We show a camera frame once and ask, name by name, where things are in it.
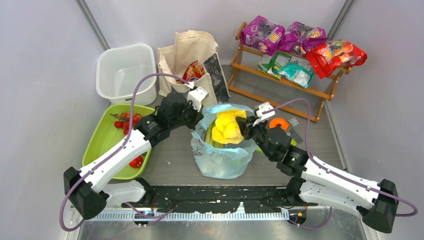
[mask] red candy bag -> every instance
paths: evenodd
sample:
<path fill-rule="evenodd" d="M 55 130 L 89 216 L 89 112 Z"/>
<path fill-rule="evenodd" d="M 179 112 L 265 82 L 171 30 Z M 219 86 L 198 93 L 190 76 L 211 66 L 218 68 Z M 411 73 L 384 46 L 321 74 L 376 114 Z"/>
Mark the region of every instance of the red candy bag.
<path fill-rule="evenodd" d="M 330 76 L 337 68 L 359 66 L 367 54 L 346 40 L 321 44 L 306 54 L 307 60 L 320 79 Z"/>
<path fill-rule="evenodd" d="M 199 80 L 205 74 L 205 67 L 200 65 L 198 61 L 194 61 L 190 65 L 188 65 L 184 75 L 182 76 L 182 79 L 186 80 L 187 82 L 192 82 Z M 180 80 L 177 80 L 176 82 L 179 84 L 184 84 L 184 82 Z"/>

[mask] white plastic bin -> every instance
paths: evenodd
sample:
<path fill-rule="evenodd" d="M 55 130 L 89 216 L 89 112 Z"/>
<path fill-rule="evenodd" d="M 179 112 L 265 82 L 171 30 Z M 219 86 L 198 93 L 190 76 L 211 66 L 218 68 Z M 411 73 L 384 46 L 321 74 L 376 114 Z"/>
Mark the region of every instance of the white plastic bin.
<path fill-rule="evenodd" d="M 129 104 L 137 83 L 156 73 L 153 50 L 146 44 L 111 48 L 97 60 L 96 90 L 112 104 Z M 145 80 L 138 89 L 135 104 L 148 105 L 156 98 L 156 79 Z"/>

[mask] green tray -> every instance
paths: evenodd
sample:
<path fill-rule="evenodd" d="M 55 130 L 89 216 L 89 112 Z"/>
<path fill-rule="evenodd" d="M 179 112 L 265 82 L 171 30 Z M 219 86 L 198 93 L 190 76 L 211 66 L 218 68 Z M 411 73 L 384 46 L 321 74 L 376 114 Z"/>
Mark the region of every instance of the green tray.
<path fill-rule="evenodd" d="M 142 117 L 153 113 L 153 108 L 141 105 L 134 105 L 134 114 L 140 114 Z M 82 158 L 82 165 L 86 166 L 98 159 L 109 149 L 115 146 L 119 141 L 124 138 L 123 129 L 117 129 L 114 126 L 116 118 L 110 114 L 121 114 L 123 112 L 130 112 L 129 104 L 116 104 L 110 106 L 100 119 L 94 133 L 85 150 L 84 157 Z M 140 176 L 146 168 L 147 162 L 150 157 L 151 150 L 142 154 L 143 164 L 140 168 L 132 168 L 129 165 L 125 166 L 118 172 L 113 179 L 131 180 Z"/>

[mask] wooden rack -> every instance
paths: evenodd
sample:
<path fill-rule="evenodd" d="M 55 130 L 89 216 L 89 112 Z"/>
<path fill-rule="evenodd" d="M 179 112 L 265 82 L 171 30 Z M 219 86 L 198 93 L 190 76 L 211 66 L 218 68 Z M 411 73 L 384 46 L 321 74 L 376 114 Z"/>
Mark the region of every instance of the wooden rack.
<path fill-rule="evenodd" d="M 235 35 L 235 39 L 236 40 L 240 40 L 240 33 L 246 27 L 246 25 L 247 25 L 246 22 L 243 22 L 243 24 L 241 24 L 240 28 L 237 31 L 237 34 Z M 336 75 L 331 74 L 330 76 L 328 76 L 328 78 L 332 79 L 332 81 L 331 81 L 331 83 L 329 84 L 329 86 L 327 87 L 327 89 L 325 91 L 319 91 L 319 90 L 312 89 L 312 88 L 306 88 L 305 89 L 305 88 L 303 88 L 303 87 L 301 87 L 301 86 L 299 86 L 299 85 L 297 85 L 297 84 L 295 84 L 295 83 L 287 80 L 284 77 L 281 78 L 281 80 L 279 80 L 279 79 L 274 78 L 274 77 L 272 77 L 270 75 L 267 75 L 267 74 L 265 74 L 263 72 L 260 72 L 257 68 L 253 68 L 251 66 L 247 66 L 247 65 L 243 64 L 242 61 L 241 61 L 243 52 L 248 52 L 248 53 L 251 53 L 251 54 L 258 55 L 258 56 L 264 55 L 263 52 L 258 51 L 258 50 L 254 49 L 254 48 L 245 46 L 245 45 L 243 45 L 242 41 L 240 41 L 240 43 L 238 44 L 237 52 L 235 53 L 235 56 L 232 58 L 231 64 L 230 64 L 234 68 L 234 70 L 233 70 L 232 75 L 231 75 L 231 77 L 229 78 L 229 81 L 228 81 L 228 90 L 230 90 L 232 92 L 235 92 L 235 93 L 238 93 L 240 95 L 246 96 L 248 98 L 254 99 L 254 100 L 259 101 L 259 102 L 269 102 L 274 107 L 276 107 L 276 106 L 279 105 L 279 103 L 277 103 L 277 102 L 268 100 L 268 99 L 266 99 L 264 97 L 255 95 L 253 93 L 250 93 L 250 92 L 244 91 L 244 90 L 242 90 L 240 88 L 237 88 L 237 87 L 232 86 L 232 83 L 235 80 L 237 73 L 239 73 L 240 70 L 243 70 L 243 71 L 246 71 L 246 72 L 255 74 L 257 76 L 260 76 L 260 77 L 263 77 L 263 78 L 267 78 L 267 79 L 276 81 L 278 83 L 281 83 L 281 84 L 290 86 L 292 88 L 301 90 L 303 92 L 306 92 L 306 93 L 309 93 L 309 94 L 318 96 L 318 97 L 320 97 L 322 99 L 321 100 L 321 105 L 320 105 L 320 107 L 319 107 L 316 115 L 315 116 L 311 116 L 311 118 L 310 118 L 310 120 L 312 122 L 314 122 L 314 123 L 316 123 L 316 122 L 318 122 L 320 120 L 320 116 L 321 116 L 321 113 L 322 113 L 323 108 L 324 108 L 324 103 L 327 100 L 331 101 L 334 98 L 334 95 L 336 94 L 337 85 L 338 85 L 338 83 L 340 81 L 340 77 L 343 74 L 349 74 L 351 72 L 351 70 L 352 70 L 351 67 L 349 67 L 349 68 L 342 68 L 342 69 L 340 69 L 337 72 Z M 294 54 L 291 54 L 291 53 L 288 53 L 288 52 L 285 52 L 285 54 L 289 54 L 291 56 L 294 56 L 294 57 L 297 57 L 297 58 L 301 58 L 301 59 L 305 59 L 306 60 L 306 58 L 303 57 L 303 56 L 294 55 Z M 297 115 L 299 117 L 302 117 L 302 118 L 305 118 L 305 119 L 308 118 L 308 113 L 306 113 L 306 112 L 302 112 L 302 111 L 299 111 L 299 110 L 296 110 L 294 108 L 287 107 L 287 106 L 282 107 L 281 109 L 284 110 L 284 111 L 286 111 L 286 112 L 289 112 L 291 114 Z"/>

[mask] white wall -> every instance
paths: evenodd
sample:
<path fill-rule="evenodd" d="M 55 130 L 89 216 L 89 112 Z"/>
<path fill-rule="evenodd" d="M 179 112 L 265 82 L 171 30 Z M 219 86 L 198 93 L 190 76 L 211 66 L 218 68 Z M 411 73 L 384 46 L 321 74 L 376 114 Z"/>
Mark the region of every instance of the white wall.
<path fill-rule="evenodd" d="M 63 239 L 63 172 L 108 106 L 103 50 L 73 0 L 0 1 L 0 32 L 0 238 Z"/>
<path fill-rule="evenodd" d="M 356 1 L 338 38 L 368 54 L 345 75 L 331 102 L 348 167 L 356 175 L 393 181 L 420 211 L 396 218 L 382 239 L 424 236 L 424 80 L 422 1 Z M 411 208 L 400 204 L 398 213 Z"/>
<path fill-rule="evenodd" d="M 236 32 L 257 15 L 284 27 L 294 21 L 329 31 L 343 0 L 86 0 L 111 47 L 145 43 L 174 44 L 175 32 L 206 31 L 229 64 L 236 53 Z"/>

